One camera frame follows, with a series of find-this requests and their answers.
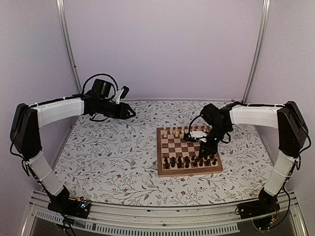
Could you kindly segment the wooden chess board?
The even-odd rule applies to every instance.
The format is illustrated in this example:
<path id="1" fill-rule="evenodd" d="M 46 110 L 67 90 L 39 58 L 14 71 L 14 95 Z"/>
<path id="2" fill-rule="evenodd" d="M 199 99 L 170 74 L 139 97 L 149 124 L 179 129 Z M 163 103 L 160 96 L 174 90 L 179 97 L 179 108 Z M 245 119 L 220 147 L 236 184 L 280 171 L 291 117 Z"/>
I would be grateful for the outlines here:
<path id="1" fill-rule="evenodd" d="M 181 177 L 181 176 L 196 176 L 196 175 L 208 175 L 217 174 L 223 171 L 223 166 L 218 154 L 215 154 L 217 163 L 215 166 L 206 166 L 206 160 L 203 159 L 203 167 L 193 166 L 194 161 L 198 160 L 201 141 L 186 142 L 183 137 L 185 133 L 188 133 L 187 126 L 175 127 L 173 126 L 173 134 L 169 134 L 170 127 L 157 128 L 157 164 L 158 164 L 158 176 L 159 177 Z M 167 131 L 167 138 L 163 137 L 163 130 Z M 195 155 L 195 160 L 192 161 L 191 157 Z M 183 166 L 181 169 L 177 168 L 178 157 L 182 158 Z M 190 160 L 190 167 L 185 168 L 185 157 L 188 156 Z M 169 169 L 165 169 L 164 158 L 168 158 Z M 175 157 L 175 167 L 171 167 L 171 158 Z"/>

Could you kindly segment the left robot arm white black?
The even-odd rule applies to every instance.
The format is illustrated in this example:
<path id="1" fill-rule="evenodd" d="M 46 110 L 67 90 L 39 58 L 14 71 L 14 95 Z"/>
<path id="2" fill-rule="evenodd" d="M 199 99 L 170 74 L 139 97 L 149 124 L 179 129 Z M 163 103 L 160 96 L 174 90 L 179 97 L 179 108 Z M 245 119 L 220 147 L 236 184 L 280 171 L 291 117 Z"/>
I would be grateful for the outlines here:
<path id="1" fill-rule="evenodd" d="M 10 131 L 10 152 L 20 157 L 26 173 L 32 175 L 48 195 L 55 197 L 53 203 L 62 213 L 70 213 L 73 202 L 67 198 L 69 191 L 45 156 L 43 135 L 47 134 L 49 126 L 83 115 L 89 115 L 93 121 L 97 121 L 96 115 L 121 120 L 134 117 L 135 111 L 123 101 L 128 92 L 127 86 L 119 88 L 115 81 L 96 78 L 88 91 L 31 105 L 20 103 L 16 107 Z"/>

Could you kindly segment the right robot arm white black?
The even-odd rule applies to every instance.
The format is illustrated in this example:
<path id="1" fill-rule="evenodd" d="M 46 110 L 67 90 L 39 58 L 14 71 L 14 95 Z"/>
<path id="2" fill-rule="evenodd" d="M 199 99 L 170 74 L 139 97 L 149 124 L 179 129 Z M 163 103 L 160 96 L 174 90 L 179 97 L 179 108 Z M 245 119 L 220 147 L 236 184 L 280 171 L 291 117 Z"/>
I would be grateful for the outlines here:
<path id="1" fill-rule="evenodd" d="M 234 102 L 220 109 L 208 104 L 200 112 L 200 117 L 211 126 L 211 130 L 208 133 L 189 131 L 189 135 L 195 140 L 201 140 L 209 154 L 217 153 L 219 142 L 232 132 L 234 125 L 262 126 L 278 131 L 278 157 L 261 191 L 267 195 L 254 204 L 254 210 L 258 214 L 265 214 L 274 205 L 271 196 L 279 193 L 284 183 L 291 177 L 293 168 L 300 166 L 301 152 L 306 150 L 304 143 L 310 139 L 297 104 L 293 101 L 275 105 Z"/>

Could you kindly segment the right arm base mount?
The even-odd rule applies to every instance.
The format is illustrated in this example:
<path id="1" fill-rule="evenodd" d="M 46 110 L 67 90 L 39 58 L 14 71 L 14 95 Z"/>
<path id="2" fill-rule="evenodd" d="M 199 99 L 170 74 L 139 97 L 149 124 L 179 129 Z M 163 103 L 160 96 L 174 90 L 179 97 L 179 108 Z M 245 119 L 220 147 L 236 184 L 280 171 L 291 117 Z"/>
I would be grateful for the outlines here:
<path id="1" fill-rule="evenodd" d="M 280 205 L 277 197 L 259 196 L 258 200 L 238 204 L 235 213 L 241 219 L 257 217 L 254 226 L 260 231 L 271 229 L 279 216 Z"/>

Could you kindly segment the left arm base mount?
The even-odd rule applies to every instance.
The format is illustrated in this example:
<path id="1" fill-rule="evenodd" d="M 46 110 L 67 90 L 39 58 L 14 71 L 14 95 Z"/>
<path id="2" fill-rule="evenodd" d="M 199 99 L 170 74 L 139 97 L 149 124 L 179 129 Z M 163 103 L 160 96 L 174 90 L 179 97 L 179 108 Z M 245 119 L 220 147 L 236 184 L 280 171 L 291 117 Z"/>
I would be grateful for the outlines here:
<path id="1" fill-rule="evenodd" d="M 63 190 L 58 196 L 53 196 L 48 192 L 47 196 L 50 199 L 49 210 L 58 212 L 61 215 L 88 218 L 91 209 L 90 200 L 85 200 L 83 197 L 71 199 L 67 190 Z"/>

